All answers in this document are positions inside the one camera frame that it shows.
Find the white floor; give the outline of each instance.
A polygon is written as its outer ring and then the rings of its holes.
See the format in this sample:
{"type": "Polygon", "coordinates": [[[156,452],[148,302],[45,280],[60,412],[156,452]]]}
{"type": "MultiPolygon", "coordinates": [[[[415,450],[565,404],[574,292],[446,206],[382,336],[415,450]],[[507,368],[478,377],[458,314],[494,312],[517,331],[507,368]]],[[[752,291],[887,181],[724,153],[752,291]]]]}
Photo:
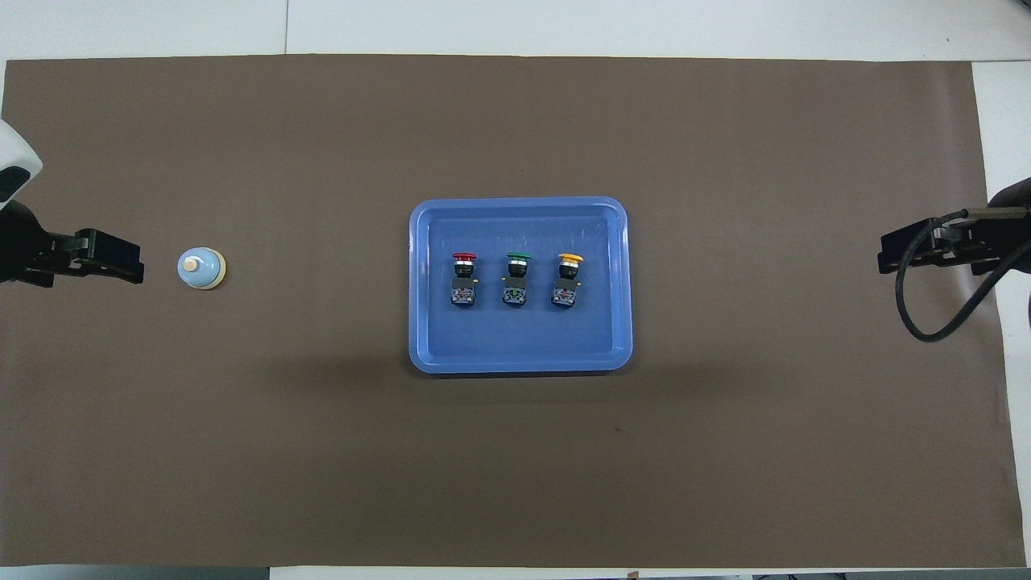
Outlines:
{"type": "MultiPolygon", "coordinates": [[[[1031,61],[1031,9],[1018,0],[0,0],[0,70],[12,59],[282,53],[979,61],[974,87],[988,190],[1031,175],[1031,62],[1006,62],[1031,61]]],[[[2,89],[0,79],[0,99],[2,89]]],[[[1031,276],[1020,273],[997,289],[1025,538],[1031,538],[1029,294],[1031,276]]],[[[10,572],[0,570],[0,578],[10,572]]],[[[294,568],[274,569],[272,577],[520,580],[628,572],[294,568]]],[[[642,576],[745,572],[753,571],[642,576]]]]}

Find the brown tablecloth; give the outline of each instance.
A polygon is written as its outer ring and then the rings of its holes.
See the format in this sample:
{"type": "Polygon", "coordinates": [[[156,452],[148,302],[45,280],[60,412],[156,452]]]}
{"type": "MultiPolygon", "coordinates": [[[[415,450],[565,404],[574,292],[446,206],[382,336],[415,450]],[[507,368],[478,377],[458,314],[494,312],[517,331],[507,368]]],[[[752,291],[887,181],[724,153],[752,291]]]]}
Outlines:
{"type": "MultiPolygon", "coordinates": [[[[911,339],[878,237],[984,203],[970,66],[275,56],[11,62],[51,231],[146,280],[0,286],[2,564],[1022,566],[998,314],[911,339]],[[609,195],[635,352],[407,360],[407,218],[609,195]],[[175,260],[229,261],[213,293],[175,260]]],[[[914,270],[927,327],[972,289],[914,270]]]]}

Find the plastic tray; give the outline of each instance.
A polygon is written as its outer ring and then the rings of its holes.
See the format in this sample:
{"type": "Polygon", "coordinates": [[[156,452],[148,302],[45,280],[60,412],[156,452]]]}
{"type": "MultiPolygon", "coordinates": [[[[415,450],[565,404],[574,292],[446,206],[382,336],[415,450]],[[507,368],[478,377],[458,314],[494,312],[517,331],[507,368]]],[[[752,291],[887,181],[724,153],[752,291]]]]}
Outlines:
{"type": "Polygon", "coordinates": [[[627,211],[610,197],[431,199],[408,221],[408,354],[432,374],[611,371],[633,351],[627,211]],[[476,303],[451,304],[455,251],[476,303]],[[527,304],[501,302],[508,251],[533,255],[527,304]],[[584,257],[576,305],[552,305],[558,253],[584,257]]]}

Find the brown mat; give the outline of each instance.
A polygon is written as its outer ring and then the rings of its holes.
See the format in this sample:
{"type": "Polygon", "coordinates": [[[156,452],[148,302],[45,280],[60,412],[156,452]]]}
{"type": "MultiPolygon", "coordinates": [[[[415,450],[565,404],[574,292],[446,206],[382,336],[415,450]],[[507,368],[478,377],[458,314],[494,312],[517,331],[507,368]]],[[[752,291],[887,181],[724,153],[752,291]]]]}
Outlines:
{"type": "Polygon", "coordinates": [[[3,564],[1024,565],[994,304],[924,345],[876,272],[984,203],[968,64],[12,62],[3,114],[43,225],[148,267],[0,286],[3,564]],[[630,365],[415,371],[412,207],[553,195],[627,207],[630,365]]]}

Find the black cable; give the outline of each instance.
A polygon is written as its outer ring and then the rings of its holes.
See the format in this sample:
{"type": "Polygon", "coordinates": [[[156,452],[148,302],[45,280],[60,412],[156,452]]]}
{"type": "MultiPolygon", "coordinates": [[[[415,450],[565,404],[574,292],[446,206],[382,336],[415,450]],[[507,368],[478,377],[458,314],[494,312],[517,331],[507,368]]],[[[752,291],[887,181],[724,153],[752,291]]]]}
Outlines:
{"type": "Polygon", "coordinates": [[[971,295],[970,299],[963,305],[960,312],[956,313],[956,316],[954,316],[949,323],[942,327],[940,331],[930,335],[922,332],[917,328],[917,325],[913,323],[912,318],[909,317],[909,312],[905,308],[905,298],[902,294],[903,283],[905,282],[905,270],[912,262],[913,255],[917,253],[917,247],[931,234],[931,232],[933,232],[936,228],[941,227],[946,221],[960,219],[966,216],[967,210],[960,209],[959,211],[954,211],[947,215],[931,219],[926,226],[924,226],[924,229],[920,230],[920,233],[912,238],[912,241],[909,242],[909,245],[906,246],[905,251],[902,253],[902,259],[899,261],[898,273],[895,276],[895,306],[898,308],[899,316],[902,317],[902,325],[905,326],[906,331],[908,331],[909,334],[918,340],[925,343],[936,343],[956,332],[960,326],[966,322],[966,319],[970,317],[970,314],[973,313],[974,309],[980,305],[985,298],[988,297],[988,294],[992,292],[992,287],[995,286],[999,279],[1001,279],[1002,276],[1005,275],[1005,273],[1009,271],[1009,269],[1012,268],[1017,262],[1031,252],[1031,239],[1029,239],[1019,245],[999,262],[995,269],[992,270],[992,273],[988,274],[985,281],[977,286],[974,294],[971,295]]]}

